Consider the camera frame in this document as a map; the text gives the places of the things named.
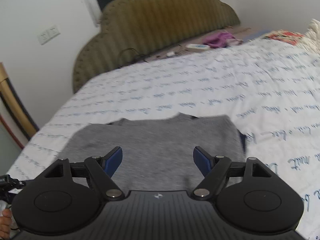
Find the left hand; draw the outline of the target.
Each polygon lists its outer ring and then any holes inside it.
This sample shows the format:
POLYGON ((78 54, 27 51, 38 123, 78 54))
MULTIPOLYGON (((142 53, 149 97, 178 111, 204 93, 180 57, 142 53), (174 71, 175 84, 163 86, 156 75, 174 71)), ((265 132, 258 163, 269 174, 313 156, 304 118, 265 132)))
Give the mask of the left hand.
POLYGON ((4 209, 0 216, 0 238, 10 239, 10 226, 12 224, 12 213, 10 209, 4 209))

